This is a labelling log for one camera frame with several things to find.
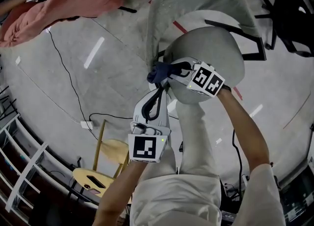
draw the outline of white shirt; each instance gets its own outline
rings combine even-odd
[[[220,226],[219,178],[168,175],[142,181],[135,189],[131,226]],[[255,168],[234,226],[285,226],[271,166]]]

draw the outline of gray floor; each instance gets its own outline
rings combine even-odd
[[[94,112],[132,117],[136,102],[149,91],[143,61],[148,1],[126,0],[126,6],[138,9],[137,14],[116,10],[97,19],[80,18],[51,28],[86,119]],[[248,1],[254,14],[265,13],[260,0]],[[192,30],[205,26],[204,18],[215,20],[219,16],[217,12],[195,12],[178,22]],[[236,24],[226,15],[223,21]],[[263,39],[269,40],[271,21],[259,20],[258,24]],[[181,34],[171,26],[162,45],[167,46]],[[85,61],[101,37],[104,42],[85,69]],[[236,40],[242,51],[256,48],[250,41],[238,37]],[[50,35],[43,31],[34,40],[12,49],[1,48],[0,52],[4,83],[10,85],[12,96],[17,98],[16,106],[23,119],[64,160],[75,163],[81,156],[83,167],[92,168],[97,141],[78,124],[82,120],[78,100]],[[267,140],[274,172],[280,180],[298,165],[308,148],[309,126],[314,120],[311,94],[314,66],[312,58],[288,53],[281,40],[266,55],[266,62],[245,63],[246,75],[237,88],[243,97],[239,101],[248,113],[260,109],[253,119]],[[21,58],[19,65],[15,64],[17,57]],[[217,99],[203,103],[202,107],[207,113],[205,120],[221,178],[234,184],[239,165],[231,145],[233,129],[229,118]],[[102,119],[93,117],[98,124]],[[111,117],[107,120],[105,139],[127,141],[130,121]],[[182,136],[177,120],[171,119],[171,128],[179,164]],[[99,129],[93,133],[98,136]],[[243,164],[244,172],[248,173],[246,160]],[[105,156],[100,156],[98,171],[113,175],[116,168]]]

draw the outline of pink cloth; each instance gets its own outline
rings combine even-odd
[[[5,22],[0,31],[0,47],[27,42],[48,26],[74,16],[97,17],[120,7],[123,0],[47,0],[37,3],[20,15],[9,27]]]

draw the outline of gray chair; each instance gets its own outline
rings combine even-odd
[[[197,10],[221,11],[239,22],[240,28],[205,20],[214,27],[192,30],[175,40],[165,52],[159,52],[160,38],[169,25],[181,16]],[[256,42],[258,53],[241,54],[230,32]],[[245,74],[244,60],[266,60],[262,38],[246,0],[152,0],[147,29],[146,62],[149,70],[160,56],[171,63],[182,57],[193,57],[211,64],[222,75],[225,84],[234,87]],[[177,81],[169,81],[175,97],[191,104],[208,98],[185,89]]]

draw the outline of white sleeve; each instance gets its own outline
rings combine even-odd
[[[233,226],[285,226],[283,208],[269,164],[256,167]]]

